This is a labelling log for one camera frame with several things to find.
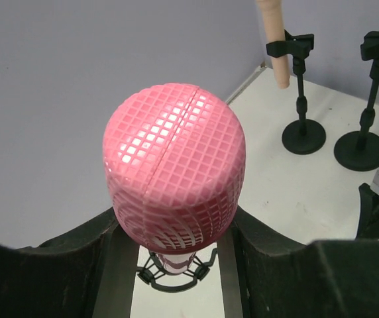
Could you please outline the pink microphone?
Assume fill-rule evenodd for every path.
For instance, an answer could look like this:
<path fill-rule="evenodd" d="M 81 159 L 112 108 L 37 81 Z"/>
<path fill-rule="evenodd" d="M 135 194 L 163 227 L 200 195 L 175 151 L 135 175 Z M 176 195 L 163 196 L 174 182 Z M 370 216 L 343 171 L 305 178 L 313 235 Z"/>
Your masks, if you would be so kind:
<path fill-rule="evenodd" d="M 246 142 L 237 116 L 214 94 L 186 83 L 142 89 L 111 115 L 102 149 L 119 224 L 167 273 L 186 271 L 231 224 Z"/>

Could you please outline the black clip round-base stand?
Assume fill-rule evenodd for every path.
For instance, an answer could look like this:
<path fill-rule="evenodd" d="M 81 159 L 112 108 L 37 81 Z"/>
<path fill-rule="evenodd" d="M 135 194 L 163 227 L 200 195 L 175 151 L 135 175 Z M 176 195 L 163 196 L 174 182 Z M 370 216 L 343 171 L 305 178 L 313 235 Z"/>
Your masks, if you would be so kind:
<path fill-rule="evenodd" d="M 374 105 L 379 89 L 379 31 L 368 32 L 360 45 L 361 58 L 372 61 L 369 76 L 372 79 L 366 108 L 360 116 L 360 129 L 344 134 L 335 143 L 334 156 L 343 167 L 367 172 L 379 167 L 379 136 L 370 132 L 374 124 Z"/>

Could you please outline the peach microphone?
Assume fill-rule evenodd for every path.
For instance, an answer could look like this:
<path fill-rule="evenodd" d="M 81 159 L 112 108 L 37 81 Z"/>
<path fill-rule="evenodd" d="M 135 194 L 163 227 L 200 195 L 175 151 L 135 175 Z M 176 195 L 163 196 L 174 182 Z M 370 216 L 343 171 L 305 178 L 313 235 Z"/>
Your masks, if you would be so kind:
<path fill-rule="evenodd" d="M 257 0 L 267 39 L 267 51 L 271 53 L 272 68 L 277 86 L 286 89 L 290 85 L 290 69 L 286 53 L 279 52 L 279 45 L 284 44 L 286 37 L 280 0 Z"/>

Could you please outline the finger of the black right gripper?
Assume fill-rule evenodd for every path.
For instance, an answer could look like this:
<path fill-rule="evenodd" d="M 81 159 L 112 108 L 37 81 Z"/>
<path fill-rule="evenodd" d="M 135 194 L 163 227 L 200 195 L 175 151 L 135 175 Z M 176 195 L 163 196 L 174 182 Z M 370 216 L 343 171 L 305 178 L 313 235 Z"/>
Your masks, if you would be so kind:
<path fill-rule="evenodd" d="M 359 186 L 360 216 L 355 239 L 379 239 L 379 195 L 370 186 Z"/>

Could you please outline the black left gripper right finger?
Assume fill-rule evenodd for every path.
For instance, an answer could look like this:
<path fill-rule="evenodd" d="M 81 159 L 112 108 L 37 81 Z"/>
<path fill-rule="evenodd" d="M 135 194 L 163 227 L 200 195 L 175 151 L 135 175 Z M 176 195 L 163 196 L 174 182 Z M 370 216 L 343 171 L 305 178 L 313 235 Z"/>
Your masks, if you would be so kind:
<path fill-rule="evenodd" d="M 217 247 L 226 317 L 379 317 L 379 240 L 301 244 L 237 209 Z"/>

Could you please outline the black round-base microphone stand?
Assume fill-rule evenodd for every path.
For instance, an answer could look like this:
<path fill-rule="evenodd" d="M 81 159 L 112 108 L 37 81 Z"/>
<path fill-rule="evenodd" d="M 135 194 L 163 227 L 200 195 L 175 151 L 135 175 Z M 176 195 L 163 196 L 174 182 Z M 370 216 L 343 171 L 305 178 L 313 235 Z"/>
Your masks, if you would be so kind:
<path fill-rule="evenodd" d="M 298 98 L 296 111 L 298 120 L 285 127 L 282 133 L 282 144 L 293 154 L 312 154 L 325 144 L 326 132 L 317 121 L 307 118 L 307 98 L 304 93 L 303 75 L 306 72 L 305 60 L 314 49 L 314 35 L 291 35 L 285 31 L 285 43 L 279 45 L 279 52 L 292 56 L 292 69 L 297 78 Z"/>

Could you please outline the black tripod shock-mount stand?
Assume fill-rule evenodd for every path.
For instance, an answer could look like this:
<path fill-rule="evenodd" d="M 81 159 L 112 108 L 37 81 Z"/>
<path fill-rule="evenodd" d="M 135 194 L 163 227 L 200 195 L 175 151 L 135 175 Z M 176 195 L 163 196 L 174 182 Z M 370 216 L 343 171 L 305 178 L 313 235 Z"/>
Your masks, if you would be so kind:
<path fill-rule="evenodd" d="M 217 255 L 217 248 L 214 248 L 211 251 L 210 259 L 206 262 L 202 262 L 201 259 L 195 255 L 192 258 L 192 263 L 187 266 L 183 272 L 173 272 L 166 269 L 166 263 L 161 261 L 159 255 L 150 251 L 149 257 L 145 264 L 136 268 L 136 276 L 139 277 L 145 284 L 160 292 L 185 292 L 195 287 L 198 282 L 202 281 L 208 273 L 210 273 L 211 267 L 214 265 Z M 190 281 L 178 286 L 167 286 L 158 283 L 158 281 L 165 276 L 175 277 L 182 275 L 189 277 Z"/>

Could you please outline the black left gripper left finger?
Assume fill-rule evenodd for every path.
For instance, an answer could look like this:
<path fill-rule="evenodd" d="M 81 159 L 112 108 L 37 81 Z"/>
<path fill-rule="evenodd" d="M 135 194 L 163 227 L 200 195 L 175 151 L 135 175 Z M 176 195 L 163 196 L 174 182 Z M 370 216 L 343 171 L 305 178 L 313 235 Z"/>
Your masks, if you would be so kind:
<path fill-rule="evenodd" d="M 113 209 L 38 247 L 0 244 L 0 317 L 129 317 L 135 270 Z"/>

